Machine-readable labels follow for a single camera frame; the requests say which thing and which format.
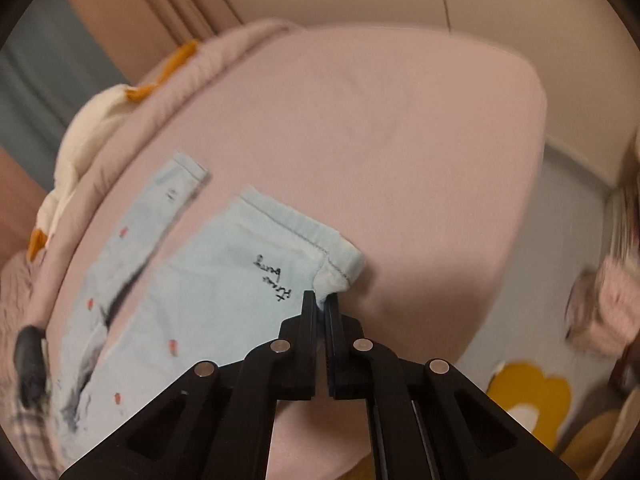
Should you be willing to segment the light blue denim pants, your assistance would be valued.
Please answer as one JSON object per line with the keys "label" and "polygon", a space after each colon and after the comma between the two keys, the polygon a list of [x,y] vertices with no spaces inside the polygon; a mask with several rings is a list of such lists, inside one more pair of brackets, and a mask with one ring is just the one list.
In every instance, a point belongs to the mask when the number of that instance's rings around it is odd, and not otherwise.
{"label": "light blue denim pants", "polygon": [[145,185],[88,269],[62,340],[52,396],[64,465],[76,462],[195,363],[227,365],[276,336],[305,292],[344,292],[364,266],[341,234],[256,190],[235,197],[156,268],[129,323],[126,292],[192,206],[205,168],[175,154]]}

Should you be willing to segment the teal curtain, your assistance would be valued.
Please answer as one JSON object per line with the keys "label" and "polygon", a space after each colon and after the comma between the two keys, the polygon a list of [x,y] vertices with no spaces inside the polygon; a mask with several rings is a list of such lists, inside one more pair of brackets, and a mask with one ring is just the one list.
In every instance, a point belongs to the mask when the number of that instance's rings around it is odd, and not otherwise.
{"label": "teal curtain", "polygon": [[68,0],[34,0],[1,48],[1,146],[42,188],[70,122],[127,78]]}

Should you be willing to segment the pink bed mattress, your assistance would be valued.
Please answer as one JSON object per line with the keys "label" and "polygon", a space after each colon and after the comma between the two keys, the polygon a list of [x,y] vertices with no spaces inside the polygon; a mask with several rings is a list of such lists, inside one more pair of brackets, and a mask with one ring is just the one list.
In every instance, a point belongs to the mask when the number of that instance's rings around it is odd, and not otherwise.
{"label": "pink bed mattress", "polygon": [[441,30],[298,28],[245,55],[160,129],[94,213],[46,326],[52,396],[85,274],[175,154],[206,169],[195,202],[131,285],[256,190],[339,232],[364,266],[341,297],[403,358],[462,355],[499,290],[544,150],[547,99],[515,51]]}

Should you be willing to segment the white goose plush toy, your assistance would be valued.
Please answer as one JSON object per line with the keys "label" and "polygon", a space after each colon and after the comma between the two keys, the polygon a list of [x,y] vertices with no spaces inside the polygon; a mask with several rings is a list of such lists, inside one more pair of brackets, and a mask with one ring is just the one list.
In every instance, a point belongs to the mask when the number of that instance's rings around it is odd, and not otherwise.
{"label": "white goose plush toy", "polygon": [[106,142],[137,106],[168,81],[196,52],[198,42],[192,40],[175,50],[154,81],[137,87],[116,84],[96,94],[81,107],[68,126],[58,150],[53,190],[37,212],[27,248],[29,261],[35,260],[47,247],[81,178],[90,169]]}

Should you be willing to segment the plaid pillow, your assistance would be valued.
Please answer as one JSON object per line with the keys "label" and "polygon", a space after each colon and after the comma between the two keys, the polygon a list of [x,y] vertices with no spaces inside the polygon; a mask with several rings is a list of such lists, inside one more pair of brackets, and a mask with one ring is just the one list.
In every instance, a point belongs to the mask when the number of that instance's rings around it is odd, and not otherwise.
{"label": "plaid pillow", "polygon": [[60,478],[61,469],[48,431],[49,393],[24,408],[14,377],[1,378],[1,426],[29,471],[37,479]]}

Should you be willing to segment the white yellow flower rug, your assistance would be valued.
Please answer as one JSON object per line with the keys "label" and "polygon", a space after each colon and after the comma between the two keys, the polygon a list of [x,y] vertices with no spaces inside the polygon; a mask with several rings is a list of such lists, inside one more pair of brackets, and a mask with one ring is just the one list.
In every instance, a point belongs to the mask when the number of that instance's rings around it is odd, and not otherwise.
{"label": "white yellow flower rug", "polygon": [[546,375],[531,362],[504,363],[492,375],[486,393],[546,448],[555,448],[572,403],[566,379]]}

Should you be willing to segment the pink quilted blanket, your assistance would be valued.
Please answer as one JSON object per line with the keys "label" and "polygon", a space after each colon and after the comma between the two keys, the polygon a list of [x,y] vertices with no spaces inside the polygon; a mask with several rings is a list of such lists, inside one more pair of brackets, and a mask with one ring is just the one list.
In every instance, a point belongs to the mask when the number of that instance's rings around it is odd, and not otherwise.
{"label": "pink quilted blanket", "polygon": [[47,247],[32,261],[27,259],[27,249],[19,252],[2,269],[2,336],[25,325],[48,325],[70,260],[94,213],[120,175],[178,110],[245,55],[297,29],[285,20],[263,20],[199,42],[198,52],[137,106],[81,178]]}

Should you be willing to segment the pink curtain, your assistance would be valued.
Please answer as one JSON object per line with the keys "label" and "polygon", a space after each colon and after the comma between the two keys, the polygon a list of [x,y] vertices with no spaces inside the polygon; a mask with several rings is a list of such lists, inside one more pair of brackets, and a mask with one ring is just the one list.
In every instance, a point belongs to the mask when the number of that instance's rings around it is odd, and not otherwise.
{"label": "pink curtain", "polygon": [[137,82],[187,42],[238,26],[227,0],[68,0],[120,72]]}

